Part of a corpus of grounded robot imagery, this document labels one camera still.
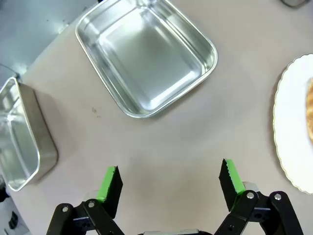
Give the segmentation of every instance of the bread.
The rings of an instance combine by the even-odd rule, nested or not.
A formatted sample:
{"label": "bread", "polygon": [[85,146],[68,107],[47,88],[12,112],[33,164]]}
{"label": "bread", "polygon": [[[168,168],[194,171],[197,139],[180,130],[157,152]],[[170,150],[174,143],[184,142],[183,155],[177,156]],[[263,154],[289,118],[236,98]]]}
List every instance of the bread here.
{"label": "bread", "polygon": [[307,93],[306,110],[308,134],[313,143],[313,79],[310,81]]}

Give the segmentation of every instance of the metal container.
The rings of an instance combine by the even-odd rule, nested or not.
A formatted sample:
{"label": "metal container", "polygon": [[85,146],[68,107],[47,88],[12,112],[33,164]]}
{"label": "metal container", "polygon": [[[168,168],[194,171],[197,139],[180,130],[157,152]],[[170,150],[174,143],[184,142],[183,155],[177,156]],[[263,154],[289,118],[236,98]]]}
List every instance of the metal container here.
{"label": "metal container", "polygon": [[34,91],[9,78],[0,91],[0,168],[6,183],[19,191],[57,161],[57,150]]}
{"label": "metal container", "polygon": [[135,118],[182,97],[218,59],[211,41],[167,0],[103,1],[79,21],[76,36],[118,106]]}

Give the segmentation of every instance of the white plate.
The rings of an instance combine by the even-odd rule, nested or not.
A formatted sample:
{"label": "white plate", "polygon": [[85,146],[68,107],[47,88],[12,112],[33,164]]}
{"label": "white plate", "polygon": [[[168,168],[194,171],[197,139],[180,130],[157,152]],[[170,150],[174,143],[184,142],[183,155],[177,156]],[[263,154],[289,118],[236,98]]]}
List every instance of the white plate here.
{"label": "white plate", "polygon": [[274,140],[287,178],[313,194],[313,144],[306,124],[306,97],[313,78],[313,54],[295,59],[283,72],[274,105]]}

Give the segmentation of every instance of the screw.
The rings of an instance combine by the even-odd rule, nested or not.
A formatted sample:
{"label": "screw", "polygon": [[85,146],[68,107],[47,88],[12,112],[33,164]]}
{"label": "screw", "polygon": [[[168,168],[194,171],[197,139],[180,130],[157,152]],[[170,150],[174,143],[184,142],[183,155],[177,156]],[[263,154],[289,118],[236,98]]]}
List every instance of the screw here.
{"label": "screw", "polygon": [[279,201],[280,199],[282,199],[282,195],[280,195],[280,194],[275,194],[275,196],[274,196],[274,198],[277,200],[277,201]]}
{"label": "screw", "polygon": [[88,207],[94,207],[94,202],[89,202]]}
{"label": "screw", "polygon": [[252,192],[248,192],[246,197],[249,198],[249,199],[252,199],[252,198],[254,198],[254,194]]}

